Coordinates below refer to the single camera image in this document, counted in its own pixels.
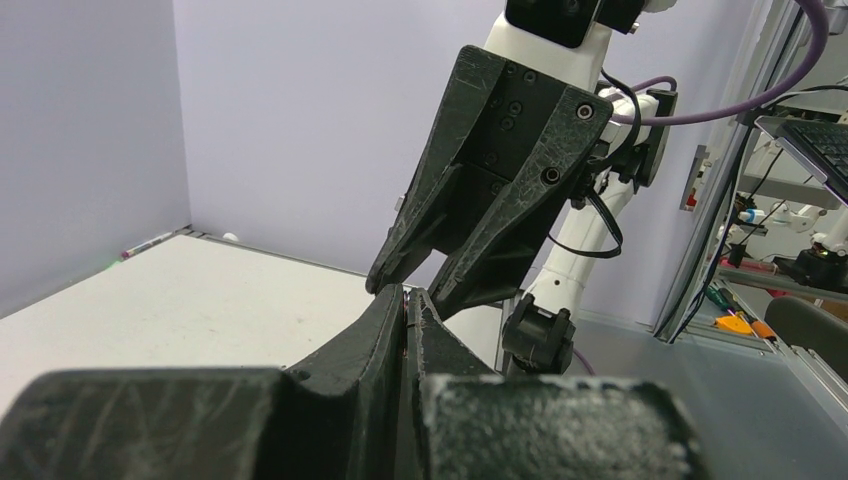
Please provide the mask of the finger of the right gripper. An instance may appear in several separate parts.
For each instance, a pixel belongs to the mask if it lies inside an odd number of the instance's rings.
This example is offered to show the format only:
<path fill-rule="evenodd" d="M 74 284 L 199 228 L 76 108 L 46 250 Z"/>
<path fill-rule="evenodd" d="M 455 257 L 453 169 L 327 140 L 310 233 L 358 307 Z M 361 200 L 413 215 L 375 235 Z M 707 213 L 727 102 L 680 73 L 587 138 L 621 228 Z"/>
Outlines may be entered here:
<path fill-rule="evenodd" d="M 447 203 L 459 215 L 448 223 L 464 238 L 451 239 L 430 286 L 445 318 L 519 290 L 613 112 L 609 101 L 572 86 L 501 98 L 473 129 Z"/>
<path fill-rule="evenodd" d="M 470 137 L 506 64 L 480 47 L 460 49 L 404 202 L 367 275 L 368 293 L 405 282 L 431 255 L 435 227 L 428 216 L 444 188 L 442 177 Z"/>

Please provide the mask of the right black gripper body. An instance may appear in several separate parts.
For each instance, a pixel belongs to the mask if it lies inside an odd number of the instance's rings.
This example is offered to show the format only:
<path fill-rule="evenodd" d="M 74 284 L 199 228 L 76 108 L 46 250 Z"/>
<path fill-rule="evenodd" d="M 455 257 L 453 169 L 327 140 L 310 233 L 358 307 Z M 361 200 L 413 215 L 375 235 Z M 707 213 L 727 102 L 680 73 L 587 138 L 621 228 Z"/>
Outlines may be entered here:
<path fill-rule="evenodd" d="M 507 62 L 457 154 L 457 255 L 533 258 L 583 156 L 582 89 Z"/>

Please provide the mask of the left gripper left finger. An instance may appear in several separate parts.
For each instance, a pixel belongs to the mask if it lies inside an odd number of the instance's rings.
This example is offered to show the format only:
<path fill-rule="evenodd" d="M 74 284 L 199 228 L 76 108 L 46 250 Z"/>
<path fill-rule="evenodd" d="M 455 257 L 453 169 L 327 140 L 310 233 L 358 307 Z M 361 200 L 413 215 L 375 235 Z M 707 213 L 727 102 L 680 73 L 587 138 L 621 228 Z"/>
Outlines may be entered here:
<path fill-rule="evenodd" d="M 351 325 L 286 370 L 288 479 L 393 475 L 405 292 L 385 287 Z"/>

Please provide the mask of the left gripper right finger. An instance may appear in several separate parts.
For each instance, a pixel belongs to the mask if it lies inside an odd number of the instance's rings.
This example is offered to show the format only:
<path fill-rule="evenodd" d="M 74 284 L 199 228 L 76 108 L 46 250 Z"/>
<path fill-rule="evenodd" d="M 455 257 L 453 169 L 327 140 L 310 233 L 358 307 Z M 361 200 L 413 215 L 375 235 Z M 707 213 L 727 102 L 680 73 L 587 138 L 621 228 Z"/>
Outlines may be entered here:
<path fill-rule="evenodd" d="M 496 479 L 497 376 L 444 325 L 429 294 L 408 293 L 407 385 L 419 479 Z"/>

